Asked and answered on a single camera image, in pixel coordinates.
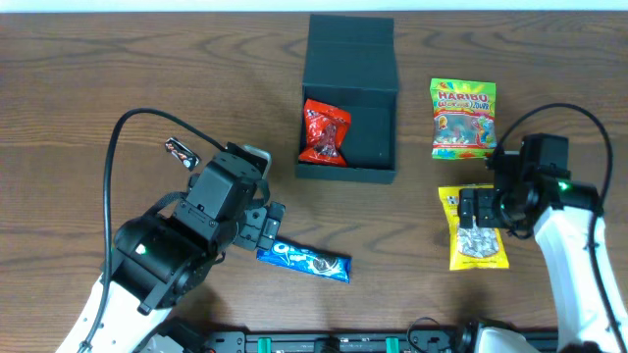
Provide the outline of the small black candy bar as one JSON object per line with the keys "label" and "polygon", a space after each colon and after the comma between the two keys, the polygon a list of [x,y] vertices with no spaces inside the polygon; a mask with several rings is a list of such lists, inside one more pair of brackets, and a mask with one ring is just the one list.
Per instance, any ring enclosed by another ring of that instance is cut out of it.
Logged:
{"label": "small black candy bar", "polygon": [[201,162],[201,158],[195,152],[175,137],[167,139],[164,147],[167,153],[175,156],[190,172]]}

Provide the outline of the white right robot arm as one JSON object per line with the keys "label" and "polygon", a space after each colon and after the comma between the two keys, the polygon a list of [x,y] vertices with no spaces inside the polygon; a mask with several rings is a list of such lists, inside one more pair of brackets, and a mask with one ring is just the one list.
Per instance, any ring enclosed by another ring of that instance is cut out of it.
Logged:
{"label": "white right robot arm", "polygon": [[545,259],[557,313],[560,352],[624,352],[627,311],[609,263],[605,224],[592,184],[572,180],[568,140],[523,138],[519,152],[496,152],[489,187],[458,196],[463,228],[503,228],[535,239]]}

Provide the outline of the blue Oreo cookie pack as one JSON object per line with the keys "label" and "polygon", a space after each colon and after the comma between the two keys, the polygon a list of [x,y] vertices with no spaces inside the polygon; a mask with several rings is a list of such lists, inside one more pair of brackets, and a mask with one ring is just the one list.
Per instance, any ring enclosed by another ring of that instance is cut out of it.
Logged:
{"label": "blue Oreo cookie pack", "polygon": [[341,254],[276,240],[268,250],[258,250],[256,259],[303,274],[350,283],[352,259]]}

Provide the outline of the red snack bag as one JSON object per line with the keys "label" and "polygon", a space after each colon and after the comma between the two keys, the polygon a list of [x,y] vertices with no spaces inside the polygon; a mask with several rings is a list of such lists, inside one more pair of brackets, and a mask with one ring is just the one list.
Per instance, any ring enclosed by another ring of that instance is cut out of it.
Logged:
{"label": "red snack bag", "polygon": [[298,156],[299,162],[346,167],[340,152],[351,126],[349,112],[312,99],[307,99],[303,116],[306,146]]}

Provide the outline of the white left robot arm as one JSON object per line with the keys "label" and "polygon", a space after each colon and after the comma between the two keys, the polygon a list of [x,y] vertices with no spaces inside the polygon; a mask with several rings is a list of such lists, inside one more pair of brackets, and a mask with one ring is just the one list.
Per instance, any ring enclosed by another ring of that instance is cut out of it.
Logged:
{"label": "white left robot arm", "polygon": [[226,249],[268,250],[285,206],[270,199],[269,152],[229,144],[185,191],[164,195],[114,237],[62,352],[132,352],[220,264]]}

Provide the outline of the yellow Hacks candy bag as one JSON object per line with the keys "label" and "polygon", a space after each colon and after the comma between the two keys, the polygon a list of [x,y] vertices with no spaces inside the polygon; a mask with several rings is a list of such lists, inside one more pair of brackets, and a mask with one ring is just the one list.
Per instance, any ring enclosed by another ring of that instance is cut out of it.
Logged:
{"label": "yellow Hacks candy bag", "polygon": [[449,231],[449,269],[508,269],[509,262],[497,228],[463,228],[458,215],[459,192],[463,188],[489,189],[490,184],[440,186],[439,198]]}

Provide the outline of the green Haribo gummy bag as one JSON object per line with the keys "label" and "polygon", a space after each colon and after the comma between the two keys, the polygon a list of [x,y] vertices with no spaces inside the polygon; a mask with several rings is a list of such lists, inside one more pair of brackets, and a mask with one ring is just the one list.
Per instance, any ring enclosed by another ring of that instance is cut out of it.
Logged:
{"label": "green Haribo gummy bag", "polygon": [[497,147],[497,85],[493,82],[432,78],[432,157],[484,159]]}

